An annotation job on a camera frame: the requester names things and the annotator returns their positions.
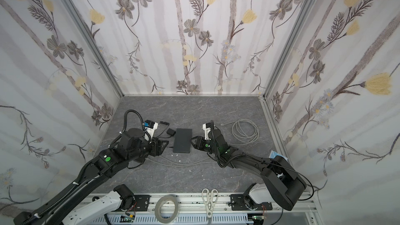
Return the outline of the black power adapter with cable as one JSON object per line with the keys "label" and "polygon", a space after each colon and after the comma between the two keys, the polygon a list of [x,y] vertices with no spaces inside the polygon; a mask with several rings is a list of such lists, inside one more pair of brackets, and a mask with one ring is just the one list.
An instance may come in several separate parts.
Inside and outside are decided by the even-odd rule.
{"label": "black power adapter with cable", "polygon": [[160,129],[160,133],[156,135],[156,137],[161,137],[169,128],[170,123],[165,122],[165,121],[160,121],[158,124],[158,127]]}

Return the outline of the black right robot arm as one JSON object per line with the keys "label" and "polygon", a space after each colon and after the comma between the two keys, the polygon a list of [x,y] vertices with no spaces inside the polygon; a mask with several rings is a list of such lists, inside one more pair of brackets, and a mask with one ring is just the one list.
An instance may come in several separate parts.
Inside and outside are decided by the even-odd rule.
{"label": "black right robot arm", "polygon": [[220,168],[242,169],[260,177],[272,199],[287,211],[298,201],[309,200],[301,196],[311,182],[294,170],[284,157],[258,157],[229,145],[213,121],[204,124],[203,130],[204,136],[193,137],[190,142],[196,150],[206,152]]}

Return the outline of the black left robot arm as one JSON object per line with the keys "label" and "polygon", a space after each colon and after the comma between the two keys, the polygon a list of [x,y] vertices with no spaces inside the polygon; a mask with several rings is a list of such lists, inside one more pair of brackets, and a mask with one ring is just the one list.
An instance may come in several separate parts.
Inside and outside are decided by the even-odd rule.
{"label": "black left robot arm", "polygon": [[124,114],[124,125],[109,148],[102,150],[80,170],[76,179],[50,201],[32,212],[21,212],[14,218],[16,225],[60,225],[67,215],[97,187],[119,171],[128,168],[133,160],[144,163],[148,156],[159,156],[167,140],[152,136],[155,123],[140,119],[139,128],[127,128],[128,115],[140,114],[133,109]]}

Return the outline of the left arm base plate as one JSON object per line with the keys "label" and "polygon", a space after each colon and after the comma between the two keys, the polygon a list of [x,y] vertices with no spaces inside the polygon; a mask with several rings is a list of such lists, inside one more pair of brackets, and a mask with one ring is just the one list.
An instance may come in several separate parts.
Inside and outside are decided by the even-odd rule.
{"label": "left arm base plate", "polygon": [[121,206],[116,211],[138,212],[147,211],[150,204],[150,195],[131,195],[122,199]]}

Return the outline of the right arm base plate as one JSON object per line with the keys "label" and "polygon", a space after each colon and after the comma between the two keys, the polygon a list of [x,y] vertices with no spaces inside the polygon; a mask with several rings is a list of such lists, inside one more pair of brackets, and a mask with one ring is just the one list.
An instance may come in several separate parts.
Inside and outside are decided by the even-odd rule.
{"label": "right arm base plate", "polygon": [[273,210],[272,204],[264,202],[255,203],[249,195],[231,194],[230,203],[228,204],[232,211],[270,211]]}

